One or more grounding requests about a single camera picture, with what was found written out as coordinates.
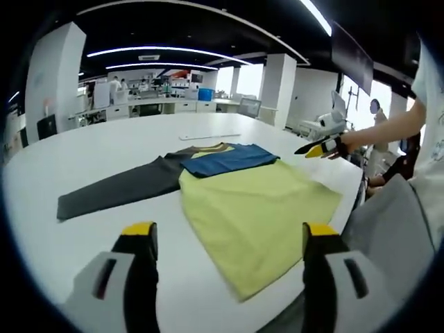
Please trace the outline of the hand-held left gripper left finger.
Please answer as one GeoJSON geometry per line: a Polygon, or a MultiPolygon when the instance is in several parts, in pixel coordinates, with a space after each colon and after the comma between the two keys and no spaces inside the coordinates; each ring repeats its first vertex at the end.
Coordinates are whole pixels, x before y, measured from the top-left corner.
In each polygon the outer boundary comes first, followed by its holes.
{"type": "Polygon", "coordinates": [[[81,332],[159,332],[157,225],[124,228],[74,278],[65,314],[81,332]]]}

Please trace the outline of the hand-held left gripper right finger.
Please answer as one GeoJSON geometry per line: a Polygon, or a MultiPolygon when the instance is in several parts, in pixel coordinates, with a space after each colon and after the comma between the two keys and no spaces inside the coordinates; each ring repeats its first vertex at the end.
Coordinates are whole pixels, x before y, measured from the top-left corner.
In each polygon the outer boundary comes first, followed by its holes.
{"type": "Polygon", "coordinates": [[[384,274],[341,235],[321,223],[302,226],[303,332],[376,332],[393,299],[384,274]]]}

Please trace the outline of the person's right hand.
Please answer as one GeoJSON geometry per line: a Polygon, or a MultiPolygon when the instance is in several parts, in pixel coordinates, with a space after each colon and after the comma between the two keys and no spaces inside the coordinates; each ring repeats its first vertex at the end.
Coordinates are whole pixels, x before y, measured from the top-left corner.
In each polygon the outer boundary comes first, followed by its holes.
{"type": "Polygon", "coordinates": [[[353,143],[346,134],[329,138],[322,143],[323,154],[322,158],[328,158],[334,160],[340,157],[347,157],[353,150],[356,149],[356,145],[353,143]]]}

